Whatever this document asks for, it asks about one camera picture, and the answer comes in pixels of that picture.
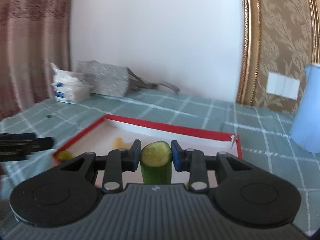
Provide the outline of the dark green cucumber piece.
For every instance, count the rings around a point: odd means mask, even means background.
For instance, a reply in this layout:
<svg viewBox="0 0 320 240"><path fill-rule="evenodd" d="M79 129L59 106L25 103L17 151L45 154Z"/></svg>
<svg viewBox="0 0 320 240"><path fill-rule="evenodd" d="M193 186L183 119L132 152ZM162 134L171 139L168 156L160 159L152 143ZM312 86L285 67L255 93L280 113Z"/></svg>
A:
<svg viewBox="0 0 320 240"><path fill-rule="evenodd" d="M165 141L146 145L140 155L140 168L144 184L170 184L172 152Z"/></svg>

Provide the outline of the green tomato at box corner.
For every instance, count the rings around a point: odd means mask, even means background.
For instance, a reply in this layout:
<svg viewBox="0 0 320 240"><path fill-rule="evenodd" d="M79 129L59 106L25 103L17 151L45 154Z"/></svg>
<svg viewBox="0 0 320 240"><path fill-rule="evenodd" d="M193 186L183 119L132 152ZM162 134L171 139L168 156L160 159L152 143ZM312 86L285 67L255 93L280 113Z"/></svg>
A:
<svg viewBox="0 0 320 240"><path fill-rule="evenodd" d="M60 151L57 153L56 158L59 162L65 162L73 158L72 154L68 151Z"/></svg>

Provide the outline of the green checked table cloth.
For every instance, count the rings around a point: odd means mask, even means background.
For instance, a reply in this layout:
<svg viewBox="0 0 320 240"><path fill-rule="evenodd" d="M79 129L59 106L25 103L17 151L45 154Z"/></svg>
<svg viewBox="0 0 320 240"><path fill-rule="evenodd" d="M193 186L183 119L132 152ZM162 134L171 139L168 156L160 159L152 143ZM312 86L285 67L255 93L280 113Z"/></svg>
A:
<svg viewBox="0 0 320 240"><path fill-rule="evenodd" d="M307 235L319 229L319 155L303 150L290 138L293 118L289 113L185 94L140 90L124 98L92 96L77 105L47 99L1 119L1 132L34 132L39 137L53 137L55 146L59 147L105 113L237 133L245 161L288 180L299 189L302 203L296 226Z"/></svg>

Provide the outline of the yellow fruit wedge in box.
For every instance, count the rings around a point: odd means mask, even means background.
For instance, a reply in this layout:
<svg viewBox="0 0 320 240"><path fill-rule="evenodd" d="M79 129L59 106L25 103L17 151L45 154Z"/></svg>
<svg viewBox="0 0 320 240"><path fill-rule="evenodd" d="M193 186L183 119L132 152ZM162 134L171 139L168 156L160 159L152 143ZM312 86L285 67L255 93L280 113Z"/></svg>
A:
<svg viewBox="0 0 320 240"><path fill-rule="evenodd" d="M123 142L122 138L116 138L113 141L113 149L120 149L120 148L128 148L127 143Z"/></svg>

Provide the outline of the tissue pack with cat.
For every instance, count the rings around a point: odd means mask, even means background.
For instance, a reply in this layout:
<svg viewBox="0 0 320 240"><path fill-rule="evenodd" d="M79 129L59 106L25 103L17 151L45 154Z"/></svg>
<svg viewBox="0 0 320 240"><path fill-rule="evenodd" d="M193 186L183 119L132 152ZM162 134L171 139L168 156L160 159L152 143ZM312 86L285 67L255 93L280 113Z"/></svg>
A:
<svg viewBox="0 0 320 240"><path fill-rule="evenodd" d="M92 86L83 73L61 70L53 63L50 66L54 71L52 87L56 101L77 104L91 96Z"/></svg>

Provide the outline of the light blue electric kettle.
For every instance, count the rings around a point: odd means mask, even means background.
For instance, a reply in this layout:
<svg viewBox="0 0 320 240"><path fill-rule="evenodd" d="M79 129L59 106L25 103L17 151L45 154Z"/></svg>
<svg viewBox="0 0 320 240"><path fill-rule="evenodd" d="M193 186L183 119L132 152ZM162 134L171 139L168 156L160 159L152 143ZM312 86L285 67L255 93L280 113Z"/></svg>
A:
<svg viewBox="0 0 320 240"><path fill-rule="evenodd" d="M291 139L304 150L320 152L320 68L315 63L305 68L306 86L291 126Z"/></svg>

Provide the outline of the red shallow cardboard box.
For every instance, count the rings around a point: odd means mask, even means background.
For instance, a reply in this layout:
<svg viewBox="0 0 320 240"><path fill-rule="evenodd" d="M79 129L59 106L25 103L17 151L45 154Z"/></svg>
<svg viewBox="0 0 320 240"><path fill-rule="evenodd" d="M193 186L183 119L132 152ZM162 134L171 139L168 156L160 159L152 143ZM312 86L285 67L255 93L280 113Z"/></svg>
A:
<svg viewBox="0 0 320 240"><path fill-rule="evenodd" d="M117 148L114 144L117 139L122 140L121 147L126 149L129 149L135 140L140 140L142 147L156 141L169 144L176 140L182 149L193 148L210 157L227 152L242 158L240 137L235 133L207 131L105 114L63 143L53 154L54 163L58 167L64 165L65 161L58 158L61 152L68 152L73 158L86 152L94 152L97 157L106 156Z"/></svg>

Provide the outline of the grey patterned paper bag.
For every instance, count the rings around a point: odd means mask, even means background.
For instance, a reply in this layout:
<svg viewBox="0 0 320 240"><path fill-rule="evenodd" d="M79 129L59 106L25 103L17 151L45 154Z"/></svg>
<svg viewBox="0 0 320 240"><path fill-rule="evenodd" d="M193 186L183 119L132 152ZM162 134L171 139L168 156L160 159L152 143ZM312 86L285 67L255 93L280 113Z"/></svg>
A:
<svg viewBox="0 0 320 240"><path fill-rule="evenodd" d="M75 71L84 75L84 80L92 86L94 94L124 97L131 90L158 90L160 86L168 88L176 94L180 92L176 85L167 82L145 81L124 66L104 64L98 61L79 61Z"/></svg>

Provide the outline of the pink patterned curtain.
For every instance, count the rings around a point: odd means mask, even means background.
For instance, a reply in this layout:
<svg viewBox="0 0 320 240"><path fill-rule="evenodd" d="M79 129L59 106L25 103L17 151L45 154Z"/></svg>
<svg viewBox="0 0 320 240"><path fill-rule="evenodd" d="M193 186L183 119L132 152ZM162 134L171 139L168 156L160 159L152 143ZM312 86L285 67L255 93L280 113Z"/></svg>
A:
<svg viewBox="0 0 320 240"><path fill-rule="evenodd" d="M71 0L1 0L1 119L54 95L51 63L70 70Z"/></svg>

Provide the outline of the white wall switch plate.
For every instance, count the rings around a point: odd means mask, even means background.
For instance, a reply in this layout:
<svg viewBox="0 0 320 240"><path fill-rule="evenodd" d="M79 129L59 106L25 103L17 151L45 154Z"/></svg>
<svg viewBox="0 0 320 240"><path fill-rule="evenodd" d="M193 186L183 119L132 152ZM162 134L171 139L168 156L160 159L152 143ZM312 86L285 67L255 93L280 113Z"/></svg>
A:
<svg viewBox="0 0 320 240"><path fill-rule="evenodd" d="M266 92L292 100L298 99L300 81L285 75L269 72Z"/></svg>

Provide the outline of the gold picture frame moulding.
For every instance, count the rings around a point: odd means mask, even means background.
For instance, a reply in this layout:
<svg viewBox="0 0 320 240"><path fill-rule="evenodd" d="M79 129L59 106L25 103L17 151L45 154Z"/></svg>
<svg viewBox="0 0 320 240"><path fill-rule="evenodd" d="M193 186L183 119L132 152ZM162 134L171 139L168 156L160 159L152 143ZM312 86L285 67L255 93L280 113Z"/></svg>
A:
<svg viewBox="0 0 320 240"><path fill-rule="evenodd" d="M243 52L236 102L252 105L257 86L261 50L259 0L242 0L244 16Z"/></svg>

